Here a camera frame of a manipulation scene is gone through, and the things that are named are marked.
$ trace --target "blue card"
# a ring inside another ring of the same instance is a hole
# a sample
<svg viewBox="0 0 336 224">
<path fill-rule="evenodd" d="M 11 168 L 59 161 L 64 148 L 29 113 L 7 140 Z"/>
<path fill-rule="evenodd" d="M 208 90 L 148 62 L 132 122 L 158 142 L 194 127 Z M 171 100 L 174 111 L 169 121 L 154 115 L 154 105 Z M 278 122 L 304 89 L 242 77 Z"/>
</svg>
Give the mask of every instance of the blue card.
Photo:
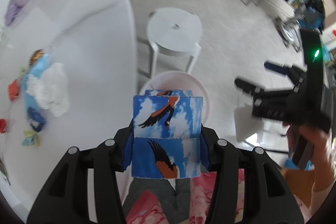
<svg viewBox="0 0 336 224">
<path fill-rule="evenodd" d="M 151 179 L 200 175 L 199 139 L 134 138 L 132 176 Z"/>
<path fill-rule="evenodd" d="M 199 138 L 203 98 L 134 96 L 134 137 Z"/>
<path fill-rule="evenodd" d="M 147 96 L 183 96 L 192 97 L 193 92 L 191 90 L 146 90 Z"/>
</svg>

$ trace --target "pink floral fabric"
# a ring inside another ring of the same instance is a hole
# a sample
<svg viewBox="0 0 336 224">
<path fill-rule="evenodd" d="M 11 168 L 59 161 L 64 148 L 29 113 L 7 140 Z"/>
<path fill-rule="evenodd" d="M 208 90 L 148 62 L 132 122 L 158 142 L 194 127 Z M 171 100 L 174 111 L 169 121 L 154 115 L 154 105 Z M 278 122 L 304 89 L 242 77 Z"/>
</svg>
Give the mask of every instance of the pink floral fabric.
<svg viewBox="0 0 336 224">
<path fill-rule="evenodd" d="M 201 173 L 190 180 L 190 211 L 189 224 L 204 224 L 208 215 L 216 172 Z M 238 170 L 238 200 L 235 223 L 243 219 L 245 176 L 244 169 Z M 311 214 L 306 205 L 295 196 L 306 223 Z M 127 224 L 168 224 L 160 202 L 149 190 L 142 193 L 126 218 Z"/>
</svg>

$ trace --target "red object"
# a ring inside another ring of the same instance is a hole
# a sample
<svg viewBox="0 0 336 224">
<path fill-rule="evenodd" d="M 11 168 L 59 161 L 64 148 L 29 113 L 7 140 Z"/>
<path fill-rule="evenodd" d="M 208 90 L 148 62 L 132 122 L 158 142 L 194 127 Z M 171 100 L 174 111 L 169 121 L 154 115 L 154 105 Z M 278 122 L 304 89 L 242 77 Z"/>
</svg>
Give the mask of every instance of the red object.
<svg viewBox="0 0 336 224">
<path fill-rule="evenodd" d="M 8 85 L 8 96 L 11 101 L 19 96 L 19 87 L 17 86 L 17 79 L 13 83 Z"/>
<path fill-rule="evenodd" d="M 6 120 L 5 119 L 0 119 L 0 133 L 5 133 L 6 132 Z"/>
</svg>

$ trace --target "bird picture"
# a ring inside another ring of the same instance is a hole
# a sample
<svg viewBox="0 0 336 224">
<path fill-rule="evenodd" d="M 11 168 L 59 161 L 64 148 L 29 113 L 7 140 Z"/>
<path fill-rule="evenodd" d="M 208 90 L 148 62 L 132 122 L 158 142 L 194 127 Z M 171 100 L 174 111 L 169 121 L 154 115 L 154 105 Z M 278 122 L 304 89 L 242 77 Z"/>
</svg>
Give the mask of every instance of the bird picture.
<svg viewBox="0 0 336 224">
<path fill-rule="evenodd" d="M 161 120 L 169 112 L 169 115 L 164 122 L 164 126 L 166 127 L 166 130 L 168 131 L 170 120 L 173 117 L 175 106 L 179 103 L 179 100 L 180 100 L 180 96 L 167 97 L 167 101 L 168 101 L 167 104 L 161 107 L 159 110 L 153 112 L 149 116 L 149 118 L 143 123 L 139 124 L 139 126 L 142 128 L 150 127 L 154 125 L 156 122 L 158 122 L 159 120 Z"/>
<path fill-rule="evenodd" d="M 159 169 L 163 178 L 179 178 L 180 172 L 178 166 L 174 162 L 170 161 L 167 152 L 162 148 L 162 146 L 154 140 L 149 140 L 148 143 L 154 153 L 155 165 Z"/>
</svg>

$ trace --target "sleeve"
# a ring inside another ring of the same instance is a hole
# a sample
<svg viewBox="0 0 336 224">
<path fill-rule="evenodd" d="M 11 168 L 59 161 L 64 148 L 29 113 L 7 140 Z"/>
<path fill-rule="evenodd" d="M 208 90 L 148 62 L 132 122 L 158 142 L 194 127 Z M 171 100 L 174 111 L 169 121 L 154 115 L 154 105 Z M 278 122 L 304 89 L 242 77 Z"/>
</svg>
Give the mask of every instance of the sleeve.
<svg viewBox="0 0 336 224">
<path fill-rule="evenodd" d="M 309 208 L 311 215 L 314 215 L 317 212 L 317 210 L 320 208 L 320 206 L 322 205 L 322 203 L 324 202 L 324 200 L 330 193 L 331 188 L 334 186 L 334 183 L 335 181 L 321 192 L 315 192 L 314 191 L 315 184 L 313 185 L 313 188 L 311 190 L 311 204 Z"/>
</svg>

